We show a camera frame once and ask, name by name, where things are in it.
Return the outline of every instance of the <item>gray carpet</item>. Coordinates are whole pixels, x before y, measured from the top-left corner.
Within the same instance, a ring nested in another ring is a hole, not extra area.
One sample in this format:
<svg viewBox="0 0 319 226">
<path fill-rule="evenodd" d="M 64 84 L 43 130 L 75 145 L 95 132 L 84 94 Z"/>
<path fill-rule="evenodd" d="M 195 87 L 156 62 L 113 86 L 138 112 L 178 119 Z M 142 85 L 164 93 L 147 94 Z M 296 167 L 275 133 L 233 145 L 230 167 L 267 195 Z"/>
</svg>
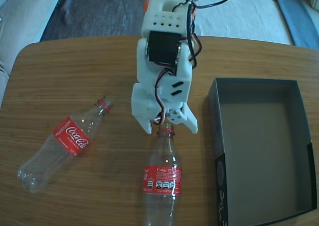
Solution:
<svg viewBox="0 0 319 226">
<path fill-rule="evenodd" d="M 140 34 L 144 1 L 60 0 L 41 41 L 84 36 Z"/>
</svg>

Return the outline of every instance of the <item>wood grain surface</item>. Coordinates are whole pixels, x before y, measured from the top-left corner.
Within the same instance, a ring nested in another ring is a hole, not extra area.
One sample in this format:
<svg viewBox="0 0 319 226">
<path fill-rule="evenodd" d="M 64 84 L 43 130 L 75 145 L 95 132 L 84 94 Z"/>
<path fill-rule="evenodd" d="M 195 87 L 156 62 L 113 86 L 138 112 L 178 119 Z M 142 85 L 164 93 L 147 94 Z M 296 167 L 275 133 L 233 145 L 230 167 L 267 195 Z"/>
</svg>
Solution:
<svg viewBox="0 0 319 226">
<path fill-rule="evenodd" d="M 56 40 L 21 51 L 0 111 L 0 225 L 143 225 L 143 168 L 156 135 L 147 135 L 131 114 L 138 39 Z M 298 80 L 319 171 L 319 52 L 239 39 L 201 40 L 189 97 L 199 132 L 178 125 L 174 138 L 183 163 L 177 226 L 217 225 L 207 99 L 216 77 Z M 45 192 L 32 195 L 23 189 L 16 178 L 19 166 L 66 116 L 103 95 L 114 107 L 93 143 L 53 177 Z M 319 214 L 312 211 L 277 225 L 316 226 Z"/>
</svg>

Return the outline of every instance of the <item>coca-cola bottle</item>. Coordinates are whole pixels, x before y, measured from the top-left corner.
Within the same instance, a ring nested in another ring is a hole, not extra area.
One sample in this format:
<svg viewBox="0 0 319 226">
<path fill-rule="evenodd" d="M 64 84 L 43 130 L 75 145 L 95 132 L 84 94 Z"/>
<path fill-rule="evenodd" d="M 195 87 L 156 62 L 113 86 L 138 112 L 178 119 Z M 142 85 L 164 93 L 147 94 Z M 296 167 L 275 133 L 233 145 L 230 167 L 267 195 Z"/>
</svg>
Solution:
<svg viewBox="0 0 319 226">
<path fill-rule="evenodd" d="M 144 169 L 145 226 L 172 226 L 181 191 L 181 164 L 171 123 L 163 124 Z"/>
<path fill-rule="evenodd" d="M 17 176 L 31 193 L 42 190 L 50 177 L 86 147 L 94 137 L 112 103 L 103 97 L 88 109 L 71 114 L 54 131 L 37 153 L 22 164 Z"/>
</svg>

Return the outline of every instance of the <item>open cardboard box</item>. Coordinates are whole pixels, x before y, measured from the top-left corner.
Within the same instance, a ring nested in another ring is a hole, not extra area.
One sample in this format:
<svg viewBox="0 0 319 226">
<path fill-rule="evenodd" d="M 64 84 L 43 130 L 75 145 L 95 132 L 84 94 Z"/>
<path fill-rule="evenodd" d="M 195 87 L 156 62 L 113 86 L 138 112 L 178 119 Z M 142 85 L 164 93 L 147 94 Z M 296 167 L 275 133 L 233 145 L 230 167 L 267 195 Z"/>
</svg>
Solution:
<svg viewBox="0 0 319 226">
<path fill-rule="evenodd" d="M 217 78 L 209 102 L 219 226 L 268 225 L 317 208 L 296 81 Z"/>
</svg>

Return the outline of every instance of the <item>coke bottle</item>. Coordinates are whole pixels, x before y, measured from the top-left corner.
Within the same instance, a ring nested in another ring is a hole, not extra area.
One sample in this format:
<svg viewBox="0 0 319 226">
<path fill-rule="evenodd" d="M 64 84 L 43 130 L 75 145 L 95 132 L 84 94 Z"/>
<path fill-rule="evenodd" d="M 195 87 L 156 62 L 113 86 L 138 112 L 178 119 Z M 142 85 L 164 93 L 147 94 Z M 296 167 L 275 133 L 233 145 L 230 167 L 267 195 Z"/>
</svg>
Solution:
<svg viewBox="0 0 319 226">
<path fill-rule="evenodd" d="M 172 226 L 181 191 L 181 164 L 171 123 L 161 126 L 158 141 L 144 169 L 145 226 Z"/>
<path fill-rule="evenodd" d="M 111 101 L 103 97 L 91 108 L 76 112 L 65 119 L 37 153 L 22 164 L 17 176 L 31 193 L 42 190 L 50 177 L 77 156 L 94 137 Z"/>
</svg>

